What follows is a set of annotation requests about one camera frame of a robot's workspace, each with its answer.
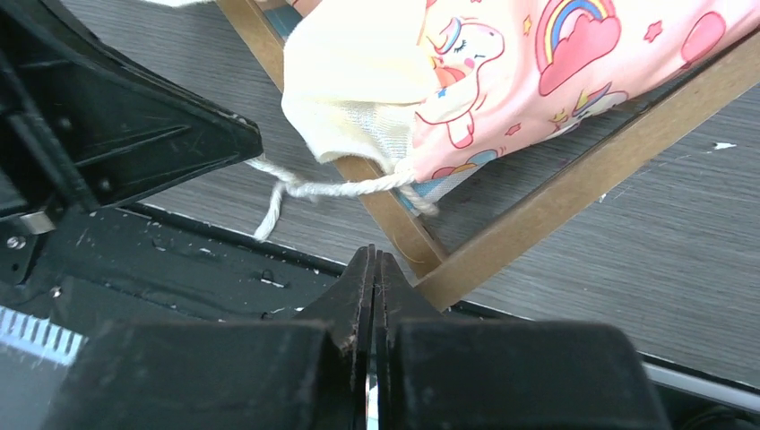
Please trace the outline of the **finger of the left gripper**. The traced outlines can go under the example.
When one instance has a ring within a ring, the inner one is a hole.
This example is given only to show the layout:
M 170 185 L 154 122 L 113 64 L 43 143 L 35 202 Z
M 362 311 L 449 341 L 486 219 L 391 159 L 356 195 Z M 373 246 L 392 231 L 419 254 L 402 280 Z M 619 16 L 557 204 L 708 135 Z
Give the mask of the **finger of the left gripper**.
M 137 64 L 58 1 L 4 1 L 3 47 L 54 49 L 91 73 L 101 111 L 101 207 L 139 201 L 259 156 L 258 126 Z

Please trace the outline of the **pink unicorn mattress cushion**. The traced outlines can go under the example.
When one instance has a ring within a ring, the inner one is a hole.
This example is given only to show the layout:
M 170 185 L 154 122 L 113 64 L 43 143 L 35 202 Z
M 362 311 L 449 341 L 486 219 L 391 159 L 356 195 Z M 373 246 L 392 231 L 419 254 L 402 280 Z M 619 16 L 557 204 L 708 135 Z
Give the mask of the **pink unicorn mattress cushion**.
M 277 177 L 284 195 L 396 189 L 436 213 L 448 176 L 573 130 L 675 78 L 759 25 L 756 1 L 320 1 L 283 49 L 281 107 L 315 159 L 372 159 L 374 180 Z

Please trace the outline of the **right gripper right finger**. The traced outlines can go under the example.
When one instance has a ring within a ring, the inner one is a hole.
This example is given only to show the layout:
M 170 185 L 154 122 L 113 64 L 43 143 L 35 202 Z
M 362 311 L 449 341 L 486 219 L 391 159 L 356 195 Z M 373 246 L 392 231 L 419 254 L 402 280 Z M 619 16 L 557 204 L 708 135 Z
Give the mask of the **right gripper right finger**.
M 597 322 L 446 317 L 377 256 L 383 429 L 666 429 L 628 337 Z

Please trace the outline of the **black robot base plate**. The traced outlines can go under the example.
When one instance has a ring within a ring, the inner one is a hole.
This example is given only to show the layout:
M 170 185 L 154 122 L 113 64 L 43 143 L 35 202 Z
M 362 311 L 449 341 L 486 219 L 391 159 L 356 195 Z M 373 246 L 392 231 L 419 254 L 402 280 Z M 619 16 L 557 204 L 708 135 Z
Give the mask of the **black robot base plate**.
M 138 206 L 1 227 L 1 343 L 66 366 L 108 320 L 289 319 L 344 272 L 337 262 Z

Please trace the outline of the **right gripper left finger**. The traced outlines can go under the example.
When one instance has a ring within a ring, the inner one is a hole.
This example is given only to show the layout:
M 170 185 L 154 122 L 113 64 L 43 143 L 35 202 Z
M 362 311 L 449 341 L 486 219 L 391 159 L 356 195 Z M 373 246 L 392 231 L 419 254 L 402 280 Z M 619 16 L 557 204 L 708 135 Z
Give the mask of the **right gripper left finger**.
M 363 429 L 376 249 L 289 320 L 132 322 L 80 350 L 46 429 Z

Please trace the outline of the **wooden pet bed frame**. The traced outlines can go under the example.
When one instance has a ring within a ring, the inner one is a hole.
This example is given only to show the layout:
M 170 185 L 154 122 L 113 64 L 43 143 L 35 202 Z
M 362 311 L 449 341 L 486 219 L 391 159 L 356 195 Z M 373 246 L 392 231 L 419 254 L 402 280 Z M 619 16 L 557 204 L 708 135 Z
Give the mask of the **wooden pet bed frame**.
M 220 9 L 281 94 L 286 39 L 303 18 L 304 10 L 318 2 L 220 2 Z M 354 197 L 363 200 L 367 211 L 419 276 L 419 292 L 435 307 L 448 307 L 755 85 L 759 79 L 758 48 L 759 25 L 667 81 L 673 85 L 671 91 L 523 197 L 452 255 L 430 238 L 419 221 L 423 213 L 409 207 L 400 191 Z M 336 165 L 343 176 L 341 184 L 374 180 L 383 173 L 372 159 L 346 156 L 325 163 Z M 448 176 L 432 184 L 429 190 L 436 195 L 436 204 L 447 188 L 458 185 L 487 163 L 470 169 L 464 178 Z

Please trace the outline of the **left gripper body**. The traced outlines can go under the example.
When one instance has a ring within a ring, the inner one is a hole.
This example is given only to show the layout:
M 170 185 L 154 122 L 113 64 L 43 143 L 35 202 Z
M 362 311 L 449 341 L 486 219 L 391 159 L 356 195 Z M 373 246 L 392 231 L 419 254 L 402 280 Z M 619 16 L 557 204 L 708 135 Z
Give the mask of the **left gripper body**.
M 69 210 L 101 206 L 101 111 L 91 73 L 46 47 L 1 50 L 1 281 L 24 282 Z

